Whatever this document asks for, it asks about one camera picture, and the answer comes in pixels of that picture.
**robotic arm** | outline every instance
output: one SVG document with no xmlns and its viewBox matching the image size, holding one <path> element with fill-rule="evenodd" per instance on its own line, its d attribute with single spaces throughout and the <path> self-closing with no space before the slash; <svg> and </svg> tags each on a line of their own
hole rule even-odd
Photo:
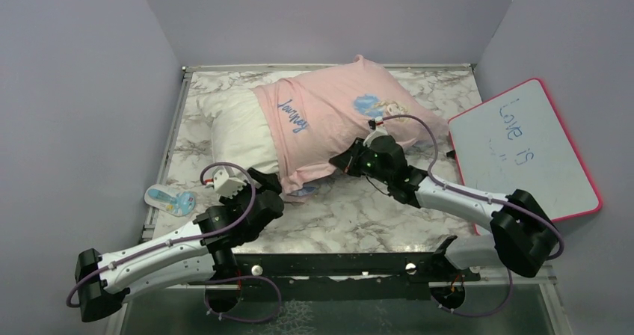
<svg viewBox="0 0 634 335">
<path fill-rule="evenodd" d="M 412 167 L 382 121 L 371 120 L 370 136 L 358 138 L 330 163 L 350 176 L 369 176 L 386 184 L 389 196 L 400 203 L 448 212 L 492 232 L 468 239 L 447 238 L 431 256 L 431 267 L 422 270 L 444 276 L 470 266 L 504 265 L 519 275 L 534 277 L 544 261 L 551 259 L 558 242 L 561 253 L 555 227 L 531 194 L 478 191 Z M 201 174 L 201 182 L 210 167 Z M 223 205 L 208 208 L 178 230 L 123 251 L 100 254 L 89 249 L 80 253 L 77 284 L 67 305 L 79 307 L 82 321 L 92 322 L 154 289 L 240 275 L 231 249 L 257 239 L 266 225 L 281 217 L 284 205 L 276 175 L 238 169 L 247 175 L 250 186 L 229 168 L 215 168 L 214 188 Z M 253 274 L 259 275 L 256 270 L 254 267 Z M 78 304 L 71 301 L 74 292 Z"/>
</svg>

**whiteboard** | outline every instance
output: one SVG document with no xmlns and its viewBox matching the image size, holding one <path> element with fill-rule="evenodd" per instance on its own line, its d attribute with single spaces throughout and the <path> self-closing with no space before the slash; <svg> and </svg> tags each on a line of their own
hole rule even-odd
<svg viewBox="0 0 634 335">
<path fill-rule="evenodd" d="M 449 131 L 465 185 L 528 191 L 552 221 L 600 209 L 600 195 L 539 79 L 453 117 Z"/>
</svg>

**cartoon character print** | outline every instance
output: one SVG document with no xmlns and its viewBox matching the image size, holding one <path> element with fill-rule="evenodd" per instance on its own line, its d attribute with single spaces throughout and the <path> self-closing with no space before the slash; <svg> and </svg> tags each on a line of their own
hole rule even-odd
<svg viewBox="0 0 634 335">
<path fill-rule="evenodd" d="M 407 108 L 403 105 L 399 105 L 396 101 L 389 99 L 380 100 L 374 94 L 364 94 L 357 97 L 354 100 L 354 109 L 360 114 L 371 118 L 407 114 Z M 396 120 L 404 122 L 407 118 L 397 118 Z"/>
</svg>

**pink pillowcase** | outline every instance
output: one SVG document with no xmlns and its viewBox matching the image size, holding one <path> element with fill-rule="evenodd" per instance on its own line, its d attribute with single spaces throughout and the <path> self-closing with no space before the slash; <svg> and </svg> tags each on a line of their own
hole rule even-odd
<svg viewBox="0 0 634 335">
<path fill-rule="evenodd" d="M 332 174 L 336 168 L 328 160 L 345 152 L 355 138 L 365 138 L 371 118 L 412 114 L 436 136 L 448 132 L 444 119 L 422 107 L 385 68 L 360 55 L 351 64 L 281 79 L 253 92 L 271 129 L 287 194 Z M 403 147 L 430 139 L 415 120 L 385 125 Z"/>
</svg>

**marble tabletop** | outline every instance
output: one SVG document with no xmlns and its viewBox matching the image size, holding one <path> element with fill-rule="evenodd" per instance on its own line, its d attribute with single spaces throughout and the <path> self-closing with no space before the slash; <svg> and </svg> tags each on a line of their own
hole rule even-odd
<svg viewBox="0 0 634 335">
<path fill-rule="evenodd" d="M 168 165 L 167 184 L 192 191 L 196 208 L 188 217 L 159 212 L 153 237 L 181 227 L 194 215 L 219 204 L 218 196 L 198 181 L 200 170 L 212 163 L 211 127 L 197 107 L 197 97 L 231 87 L 255 87 L 293 77 L 306 71 L 195 72 Z M 390 70 L 416 100 L 435 114 L 449 119 L 481 102 L 473 73 L 466 69 Z M 434 173 L 460 182 L 455 162 L 444 154 L 451 150 L 448 137 L 439 139 L 440 158 Z M 406 152 L 415 167 L 426 169 L 432 147 L 413 147 Z M 432 251 L 447 235 L 472 236 L 473 226 L 452 215 L 415 209 L 381 194 L 364 178 L 335 173 L 318 181 L 319 190 L 306 203 L 287 203 L 284 216 L 272 221 L 251 243 L 235 253 L 360 253 Z"/>
</svg>

